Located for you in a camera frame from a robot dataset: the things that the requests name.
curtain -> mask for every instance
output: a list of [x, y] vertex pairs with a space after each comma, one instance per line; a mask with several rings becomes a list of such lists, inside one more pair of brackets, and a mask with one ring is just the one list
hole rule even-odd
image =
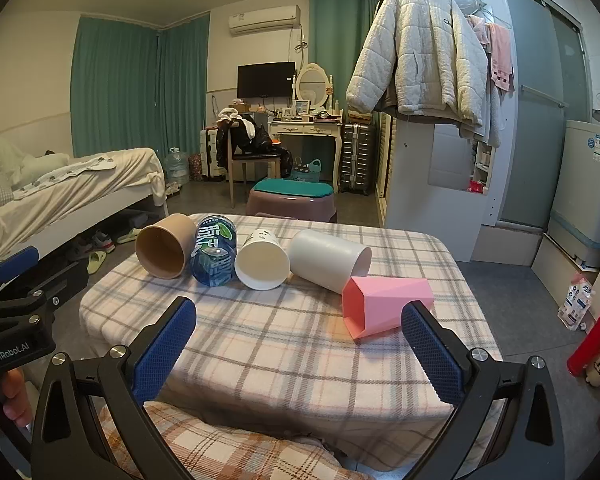
[[[347, 110], [347, 86], [371, 28], [378, 0], [309, 0], [309, 62], [333, 76], [333, 102]], [[334, 147], [321, 139], [305, 139], [302, 160], [319, 158], [321, 178], [333, 173]]]
[[155, 30], [80, 18], [70, 95], [75, 156], [148, 146], [164, 157], [155, 121], [156, 60]]
[[205, 126], [209, 14], [158, 37], [158, 124], [167, 146], [200, 151]]

teal stool cushion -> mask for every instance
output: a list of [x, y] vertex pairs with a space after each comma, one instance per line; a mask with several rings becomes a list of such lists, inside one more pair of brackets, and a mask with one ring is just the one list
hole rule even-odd
[[333, 194], [333, 187], [321, 182], [304, 182], [302, 180], [285, 180], [283, 178], [265, 178], [253, 189], [265, 193], [276, 193], [287, 196], [308, 196], [320, 198]]

brown paper cup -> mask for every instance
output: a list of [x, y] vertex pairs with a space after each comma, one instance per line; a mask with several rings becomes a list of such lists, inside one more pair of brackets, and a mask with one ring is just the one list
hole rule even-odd
[[169, 280], [181, 275], [196, 239], [196, 223], [174, 213], [142, 229], [136, 238], [136, 256], [150, 275]]

black tv screen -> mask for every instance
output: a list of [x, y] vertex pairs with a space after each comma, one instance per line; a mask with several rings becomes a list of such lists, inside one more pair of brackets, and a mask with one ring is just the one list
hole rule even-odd
[[291, 97], [296, 64], [260, 63], [238, 67], [238, 97]]

human hand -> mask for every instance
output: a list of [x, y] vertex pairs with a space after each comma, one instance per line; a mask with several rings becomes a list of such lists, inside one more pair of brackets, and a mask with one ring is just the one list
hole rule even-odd
[[24, 428], [31, 422], [32, 411], [22, 371], [16, 368], [5, 373], [0, 378], [0, 389], [6, 397], [2, 407], [4, 414], [15, 421], [16, 425]]

